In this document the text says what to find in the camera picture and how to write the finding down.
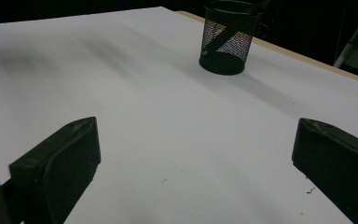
wooden table edge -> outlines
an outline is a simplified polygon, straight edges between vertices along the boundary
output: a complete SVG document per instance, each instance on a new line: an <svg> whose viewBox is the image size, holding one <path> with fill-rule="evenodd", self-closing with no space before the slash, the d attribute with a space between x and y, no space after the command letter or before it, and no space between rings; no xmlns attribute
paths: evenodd
<svg viewBox="0 0 358 224"><path fill-rule="evenodd" d="M189 12L186 12L186 11L176 11L176 12L181 14L181 15L183 15L183 16L189 17L189 18L191 18L191 19L193 19L195 21L205 22L204 18L199 17L197 15L194 15L192 13L189 13ZM325 69L327 71L334 72L334 73L340 74L340 75L342 75L344 77L349 77L349 78L352 78L352 79L355 79L355 80L358 81L358 76L356 76L355 74L352 74L350 72L344 71L344 70L339 69L339 68L336 68L336 67L331 66L331 65L326 64L326 63L321 63L319 61L313 60L312 58L309 58L309 57L306 57L304 55L295 53L295 52L293 52L291 50L281 48L281 47L276 46L274 44L271 44L271 43L269 43L267 41L264 41L262 39L254 37L253 42L256 43L257 45L260 45L260 46L264 47L264 48L271 49L271 50L274 50L276 52L280 52L280 53L282 53L284 55L287 55L287 56L289 56L291 58L299 59L302 62L309 63L309 64L312 64L312 65L321 67L321 68L323 68L323 69Z"/></svg>

black mesh cup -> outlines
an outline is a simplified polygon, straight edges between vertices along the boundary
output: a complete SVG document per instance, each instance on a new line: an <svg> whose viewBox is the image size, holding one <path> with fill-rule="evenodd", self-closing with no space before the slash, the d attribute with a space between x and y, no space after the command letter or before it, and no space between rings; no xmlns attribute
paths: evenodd
<svg viewBox="0 0 358 224"><path fill-rule="evenodd" d="M237 75L245 68L252 37L262 12L254 4L214 0L205 5L200 65L219 75Z"/></svg>

black speck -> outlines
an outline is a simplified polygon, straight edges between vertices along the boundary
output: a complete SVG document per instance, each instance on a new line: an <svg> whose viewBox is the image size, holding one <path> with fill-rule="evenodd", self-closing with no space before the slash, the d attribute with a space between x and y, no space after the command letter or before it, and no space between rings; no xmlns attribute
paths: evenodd
<svg viewBox="0 0 358 224"><path fill-rule="evenodd" d="M308 194L311 194L314 190L315 190L315 188L312 188L312 189L310 189L310 191L308 191L307 193L308 193Z"/></svg>

table surface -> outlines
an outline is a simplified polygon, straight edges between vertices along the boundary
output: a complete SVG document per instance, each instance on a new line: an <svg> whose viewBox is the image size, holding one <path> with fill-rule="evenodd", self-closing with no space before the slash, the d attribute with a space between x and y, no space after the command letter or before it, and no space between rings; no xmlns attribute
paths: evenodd
<svg viewBox="0 0 358 224"><path fill-rule="evenodd" d="M0 24L0 182L95 116L103 161L65 223L350 223L291 154L300 118L358 137L358 81L257 43L211 74L202 31L163 7Z"/></svg>

dark background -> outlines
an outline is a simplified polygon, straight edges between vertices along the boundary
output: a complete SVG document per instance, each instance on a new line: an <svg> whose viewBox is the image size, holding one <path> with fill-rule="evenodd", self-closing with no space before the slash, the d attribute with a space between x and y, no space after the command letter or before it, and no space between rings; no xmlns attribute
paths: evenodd
<svg viewBox="0 0 358 224"><path fill-rule="evenodd" d="M204 17L207 0L0 0L0 22L28 21L142 7L166 7ZM333 65L358 28L358 0L272 0L260 38ZM358 70L342 67L358 75Z"/></svg>

